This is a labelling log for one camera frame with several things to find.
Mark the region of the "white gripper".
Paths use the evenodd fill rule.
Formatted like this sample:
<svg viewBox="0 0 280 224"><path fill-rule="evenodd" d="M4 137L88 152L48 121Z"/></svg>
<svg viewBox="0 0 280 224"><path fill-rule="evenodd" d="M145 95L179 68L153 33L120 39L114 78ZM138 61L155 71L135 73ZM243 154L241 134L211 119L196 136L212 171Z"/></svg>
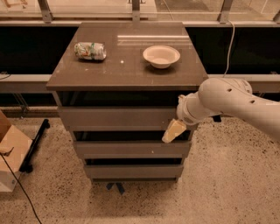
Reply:
<svg viewBox="0 0 280 224"><path fill-rule="evenodd" d="M162 137L166 144L181 135L186 130L186 125L200 123L205 118L205 110L197 94L181 94L178 97L177 118L179 120L171 120Z"/></svg>

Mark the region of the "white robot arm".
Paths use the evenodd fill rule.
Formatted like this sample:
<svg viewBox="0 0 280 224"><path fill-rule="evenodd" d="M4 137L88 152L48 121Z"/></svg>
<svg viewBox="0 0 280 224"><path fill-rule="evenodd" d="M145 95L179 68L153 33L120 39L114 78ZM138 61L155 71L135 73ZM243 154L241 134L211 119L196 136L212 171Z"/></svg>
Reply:
<svg viewBox="0 0 280 224"><path fill-rule="evenodd" d="M249 123L276 141L280 141L280 102L252 94L246 80L210 78L196 93L180 95L176 109L162 141L166 144L181 135L189 126L212 116L233 116Z"/></svg>

